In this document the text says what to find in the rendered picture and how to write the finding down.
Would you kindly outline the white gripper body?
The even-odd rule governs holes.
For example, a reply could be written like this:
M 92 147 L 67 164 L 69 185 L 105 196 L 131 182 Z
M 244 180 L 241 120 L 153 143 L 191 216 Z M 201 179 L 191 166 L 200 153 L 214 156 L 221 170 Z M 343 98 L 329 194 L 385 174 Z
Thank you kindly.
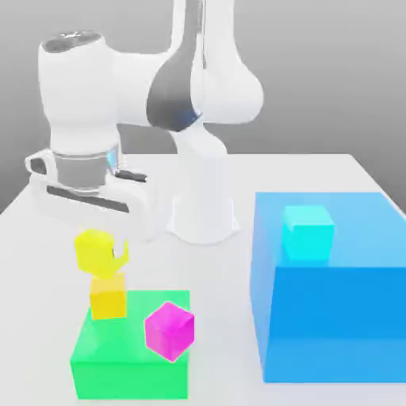
M 33 174 L 30 191 L 40 213 L 77 229 L 96 228 L 138 241 L 150 241 L 158 233 L 151 198 L 135 182 L 109 175 L 97 193 L 80 195 Z

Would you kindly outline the small orange cube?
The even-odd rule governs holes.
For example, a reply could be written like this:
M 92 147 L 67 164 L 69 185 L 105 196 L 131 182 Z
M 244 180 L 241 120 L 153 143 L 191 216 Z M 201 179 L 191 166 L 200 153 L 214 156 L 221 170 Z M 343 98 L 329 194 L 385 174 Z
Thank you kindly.
M 90 311 L 93 320 L 120 319 L 127 316 L 127 289 L 123 273 L 116 273 L 111 278 L 92 277 Z

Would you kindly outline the small magenta cube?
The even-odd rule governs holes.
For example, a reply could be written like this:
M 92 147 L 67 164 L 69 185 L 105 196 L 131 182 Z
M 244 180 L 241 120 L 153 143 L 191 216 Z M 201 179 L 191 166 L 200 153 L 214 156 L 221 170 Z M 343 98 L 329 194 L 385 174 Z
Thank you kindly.
M 176 362 L 194 342 L 192 312 L 167 301 L 144 321 L 146 347 L 168 362 Z

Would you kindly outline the small cyan cube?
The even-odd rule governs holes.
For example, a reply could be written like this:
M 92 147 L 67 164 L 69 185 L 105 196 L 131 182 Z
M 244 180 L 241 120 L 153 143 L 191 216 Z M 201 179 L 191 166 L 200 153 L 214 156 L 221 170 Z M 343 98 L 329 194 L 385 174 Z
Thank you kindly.
M 330 258 L 335 222 L 322 205 L 287 205 L 282 214 L 282 246 L 290 260 Z

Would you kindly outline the large green box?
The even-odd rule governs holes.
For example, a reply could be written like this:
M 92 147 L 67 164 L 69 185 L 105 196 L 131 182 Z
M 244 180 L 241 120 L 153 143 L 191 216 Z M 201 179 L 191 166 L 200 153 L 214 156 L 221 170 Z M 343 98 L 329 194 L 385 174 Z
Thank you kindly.
M 70 364 L 80 400 L 181 400 L 188 397 L 189 354 L 167 361 L 146 347 L 144 321 L 165 302 L 188 310 L 188 290 L 132 290 L 127 316 L 93 320 L 88 311 Z

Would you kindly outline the large blue box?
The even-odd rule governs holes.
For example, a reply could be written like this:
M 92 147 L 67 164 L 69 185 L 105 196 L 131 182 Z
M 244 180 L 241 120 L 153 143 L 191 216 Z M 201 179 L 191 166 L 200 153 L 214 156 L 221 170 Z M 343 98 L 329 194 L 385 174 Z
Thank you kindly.
M 331 215 L 328 259 L 289 257 L 291 205 Z M 258 192 L 250 298 L 266 383 L 406 384 L 406 218 L 384 195 Z

